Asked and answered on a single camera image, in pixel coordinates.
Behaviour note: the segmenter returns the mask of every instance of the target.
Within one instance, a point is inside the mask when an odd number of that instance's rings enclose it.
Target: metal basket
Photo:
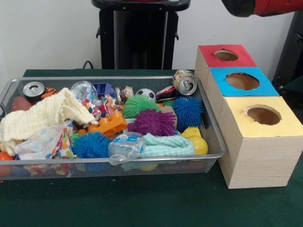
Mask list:
[[[91,83],[107,82],[113,87],[131,86],[134,92],[141,88],[159,91],[171,85],[172,76],[13,79],[7,83],[0,95],[1,117],[9,113],[13,98],[23,96],[23,86],[31,81],[40,81],[46,87],[55,87],[60,90],[64,87],[70,88],[75,82],[81,80],[88,80]],[[216,160],[224,155],[226,145],[201,82],[198,79],[197,81],[198,89],[193,96],[204,102],[203,124],[199,126],[199,129],[208,143],[208,155],[145,157],[118,166],[110,165],[108,158],[0,161],[0,179],[207,173]]]

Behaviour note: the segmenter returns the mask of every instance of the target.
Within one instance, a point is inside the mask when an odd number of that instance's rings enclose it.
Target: yellow box top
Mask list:
[[[303,136],[303,126],[282,97],[225,98],[245,138]]]

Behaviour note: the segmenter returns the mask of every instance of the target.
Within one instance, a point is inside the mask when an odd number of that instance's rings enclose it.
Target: wooden block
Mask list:
[[[287,185],[303,149],[303,126],[282,97],[226,97],[219,127],[228,188]]]
[[[177,118],[177,115],[176,115],[174,109],[172,108],[172,106],[161,107],[160,110],[162,113],[173,113],[175,115],[176,119],[174,121],[174,123],[175,123],[174,125],[175,125],[175,128],[177,128],[178,118]]]
[[[258,67],[210,68],[205,92],[217,121],[224,96],[279,96]]]
[[[242,45],[199,46],[195,76],[206,89],[209,68],[256,67],[255,62]]]

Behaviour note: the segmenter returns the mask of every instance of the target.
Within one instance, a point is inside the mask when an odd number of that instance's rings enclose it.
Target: black cable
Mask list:
[[[91,69],[94,69],[93,64],[90,61],[86,61],[83,65],[83,69],[85,69],[86,65],[89,64]]]

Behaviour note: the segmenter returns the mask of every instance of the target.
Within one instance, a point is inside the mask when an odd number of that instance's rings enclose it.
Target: green tablecloth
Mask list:
[[[25,76],[172,75],[174,71],[28,70]],[[303,162],[287,187],[228,190],[207,174],[5,181],[0,227],[291,227],[303,224]]]

